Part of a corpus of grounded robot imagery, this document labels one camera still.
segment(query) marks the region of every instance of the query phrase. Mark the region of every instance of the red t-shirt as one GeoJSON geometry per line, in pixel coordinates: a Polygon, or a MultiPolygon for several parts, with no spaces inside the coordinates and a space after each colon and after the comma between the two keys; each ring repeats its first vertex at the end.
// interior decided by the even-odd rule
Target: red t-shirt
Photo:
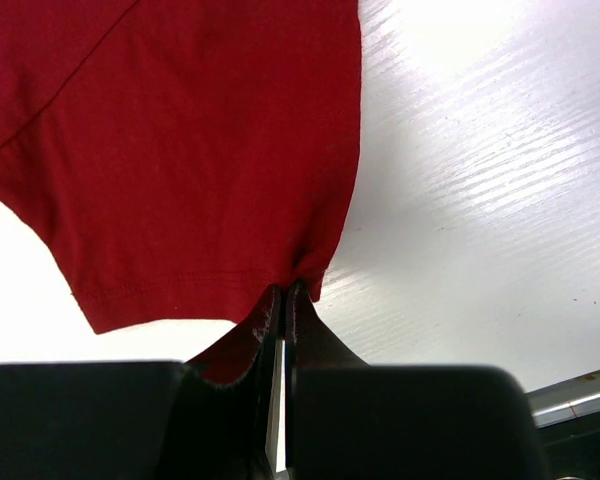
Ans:
{"type": "Polygon", "coordinates": [[[0,200],[96,332],[317,299],[360,57],[356,0],[0,0],[0,200]]]}

